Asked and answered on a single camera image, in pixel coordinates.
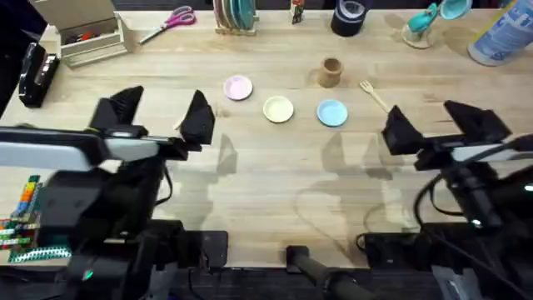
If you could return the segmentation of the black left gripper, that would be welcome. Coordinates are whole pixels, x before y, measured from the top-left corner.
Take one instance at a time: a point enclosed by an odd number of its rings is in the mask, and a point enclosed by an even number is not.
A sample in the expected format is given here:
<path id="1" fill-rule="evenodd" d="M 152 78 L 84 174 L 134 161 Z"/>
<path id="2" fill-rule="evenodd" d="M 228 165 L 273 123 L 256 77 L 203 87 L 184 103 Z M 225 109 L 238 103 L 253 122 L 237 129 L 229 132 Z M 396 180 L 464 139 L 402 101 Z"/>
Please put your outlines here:
<path id="1" fill-rule="evenodd" d="M 91 160 L 186 161 L 189 152 L 200 152 L 201 145 L 212 143 L 216 118 L 203 92 L 193 94 L 179 129 L 182 138 L 150 136 L 142 125 L 131 125 L 143 92 L 143 86 L 135 86 L 99 99 L 88 125 L 88 131 L 100 139 L 89 152 Z"/>

